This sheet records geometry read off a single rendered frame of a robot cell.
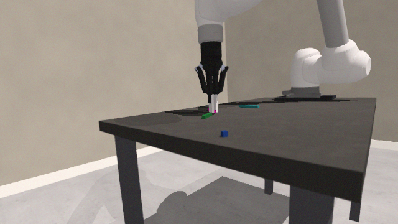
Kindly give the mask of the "green rod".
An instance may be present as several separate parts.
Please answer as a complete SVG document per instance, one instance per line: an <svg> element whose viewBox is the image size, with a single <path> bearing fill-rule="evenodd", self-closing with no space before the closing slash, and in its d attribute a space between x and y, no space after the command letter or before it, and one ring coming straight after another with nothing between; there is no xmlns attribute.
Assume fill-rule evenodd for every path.
<svg viewBox="0 0 398 224"><path fill-rule="evenodd" d="M204 114L204 115L201 116L201 117L202 117L202 119L207 119L207 118L209 118L210 116L212 116L212 113Z"/></svg>

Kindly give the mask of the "small blue cube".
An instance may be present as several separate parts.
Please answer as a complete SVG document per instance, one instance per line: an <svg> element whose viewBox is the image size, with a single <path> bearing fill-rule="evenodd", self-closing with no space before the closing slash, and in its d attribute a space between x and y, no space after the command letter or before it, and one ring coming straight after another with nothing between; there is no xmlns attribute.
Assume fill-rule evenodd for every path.
<svg viewBox="0 0 398 224"><path fill-rule="evenodd" d="M221 131L221 136L222 137L228 137L228 131L226 131L226 130Z"/></svg>

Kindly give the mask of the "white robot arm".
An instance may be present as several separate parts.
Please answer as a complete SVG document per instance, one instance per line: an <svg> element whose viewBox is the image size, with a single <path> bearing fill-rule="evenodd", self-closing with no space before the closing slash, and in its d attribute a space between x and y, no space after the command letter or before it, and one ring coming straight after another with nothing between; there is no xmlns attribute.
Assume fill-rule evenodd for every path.
<svg viewBox="0 0 398 224"><path fill-rule="evenodd" d="M262 0L195 0L198 43L223 42L223 22ZM286 97L320 98L319 84L353 83L368 76L371 58L348 38L343 0L317 0L326 46L298 50L291 64ZM322 56L322 58L321 58ZM301 88L296 88L301 87Z"/></svg>

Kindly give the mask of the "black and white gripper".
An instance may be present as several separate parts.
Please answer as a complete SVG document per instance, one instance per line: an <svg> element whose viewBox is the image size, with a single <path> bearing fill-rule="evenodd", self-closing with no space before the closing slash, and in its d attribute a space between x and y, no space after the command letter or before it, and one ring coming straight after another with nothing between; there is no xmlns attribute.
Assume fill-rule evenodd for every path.
<svg viewBox="0 0 398 224"><path fill-rule="evenodd" d="M221 42L211 41L200 44L201 48L201 62L199 66L195 67L198 74L202 91L208 95L209 112L218 112L218 94L223 91L226 72L229 67L223 65L221 59ZM220 78L218 81L219 70ZM206 73L206 81L203 70ZM213 80L213 81L212 81Z"/></svg>

